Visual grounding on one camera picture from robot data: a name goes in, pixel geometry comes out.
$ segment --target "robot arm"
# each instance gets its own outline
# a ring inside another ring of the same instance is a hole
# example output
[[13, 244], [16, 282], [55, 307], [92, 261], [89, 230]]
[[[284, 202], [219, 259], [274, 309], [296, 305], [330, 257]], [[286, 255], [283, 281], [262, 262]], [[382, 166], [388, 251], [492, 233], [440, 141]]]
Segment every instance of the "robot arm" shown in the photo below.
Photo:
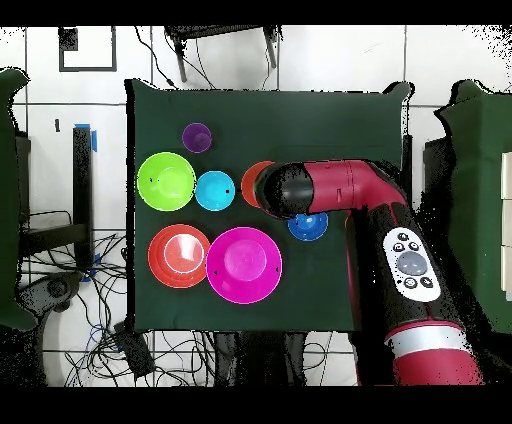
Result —
[[[257, 176], [254, 194], [261, 208], [279, 219], [347, 210], [355, 325], [363, 331], [377, 328], [393, 352], [396, 384], [482, 384], [406, 196], [377, 166], [363, 160], [273, 164]], [[360, 314], [363, 292], [378, 305], [371, 321]]]

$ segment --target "purple cup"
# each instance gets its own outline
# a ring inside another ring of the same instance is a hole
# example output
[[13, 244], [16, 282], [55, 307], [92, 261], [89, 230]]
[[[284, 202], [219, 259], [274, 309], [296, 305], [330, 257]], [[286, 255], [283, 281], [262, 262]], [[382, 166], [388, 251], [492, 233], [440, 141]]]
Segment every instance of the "purple cup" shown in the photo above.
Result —
[[206, 152], [212, 145], [212, 133], [206, 125], [199, 122], [187, 125], [181, 139], [192, 153]]

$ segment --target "black stand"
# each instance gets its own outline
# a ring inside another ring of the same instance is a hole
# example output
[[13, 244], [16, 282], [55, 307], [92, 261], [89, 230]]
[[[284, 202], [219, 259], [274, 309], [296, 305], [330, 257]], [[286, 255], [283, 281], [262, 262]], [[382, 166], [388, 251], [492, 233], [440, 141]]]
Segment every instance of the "black stand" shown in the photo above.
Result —
[[[25, 223], [30, 216], [28, 154], [30, 140], [26, 134], [16, 137], [18, 153], [19, 189], [21, 201], [20, 222]], [[94, 262], [92, 237], [92, 172], [91, 172], [91, 132], [89, 128], [73, 129], [73, 224], [25, 230], [20, 235], [21, 256], [75, 244], [77, 268], [87, 271]]]

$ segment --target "green table surface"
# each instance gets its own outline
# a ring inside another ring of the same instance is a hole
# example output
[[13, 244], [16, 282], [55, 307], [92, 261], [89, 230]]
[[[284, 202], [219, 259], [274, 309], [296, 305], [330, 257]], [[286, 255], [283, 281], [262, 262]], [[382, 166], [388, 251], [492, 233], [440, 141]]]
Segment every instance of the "green table surface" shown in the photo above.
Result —
[[[255, 162], [325, 159], [387, 160], [400, 166], [402, 103], [408, 83], [381, 93], [164, 91], [131, 83], [135, 113], [135, 169], [150, 155], [184, 156], [197, 177], [221, 170], [240, 186]], [[211, 130], [211, 150], [189, 153], [181, 134], [191, 122]], [[220, 212], [192, 199], [175, 212], [148, 207], [135, 193], [135, 327], [138, 330], [352, 331], [348, 296], [345, 212], [330, 212], [317, 241], [296, 240], [286, 221], [266, 216], [237, 193]], [[279, 246], [283, 273], [275, 291], [251, 305], [219, 297], [205, 278], [190, 289], [160, 283], [147, 262], [149, 243], [162, 228], [188, 224], [210, 240], [237, 226], [258, 228]]]

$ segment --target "dark green cloth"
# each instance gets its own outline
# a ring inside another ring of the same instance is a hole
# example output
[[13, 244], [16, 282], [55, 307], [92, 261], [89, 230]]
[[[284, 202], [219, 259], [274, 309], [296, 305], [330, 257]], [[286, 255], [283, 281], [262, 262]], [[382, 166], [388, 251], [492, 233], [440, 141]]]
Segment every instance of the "dark green cloth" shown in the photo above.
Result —
[[[255, 162], [367, 158], [400, 166], [401, 109], [408, 83], [386, 94], [163, 91], [132, 80], [135, 98], [135, 169], [150, 155], [184, 156], [197, 177], [226, 172], [240, 186]], [[213, 145], [189, 153], [181, 134], [191, 122], [211, 130]], [[286, 221], [249, 206], [237, 193], [220, 212], [195, 199], [176, 212], [151, 209], [135, 189], [135, 327], [202, 330], [353, 330], [348, 296], [345, 212], [329, 213], [329, 228], [317, 241], [301, 242]], [[205, 278], [190, 289], [172, 289], [152, 275], [147, 262], [151, 239], [163, 227], [188, 224], [210, 240], [237, 226], [272, 237], [283, 258], [276, 290], [261, 302], [236, 305], [219, 297]]]
[[0, 325], [30, 330], [36, 325], [33, 315], [20, 308], [14, 297], [14, 288], [19, 281], [19, 213], [20, 196], [18, 189], [18, 162], [14, 118], [11, 105], [16, 92], [28, 82], [25, 74], [18, 69], [0, 69]]
[[512, 334], [512, 302], [501, 290], [501, 155], [512, 151], [512, 95], [456, 86], [440, 112], [456, 155], [448, 240], [494, 331]]

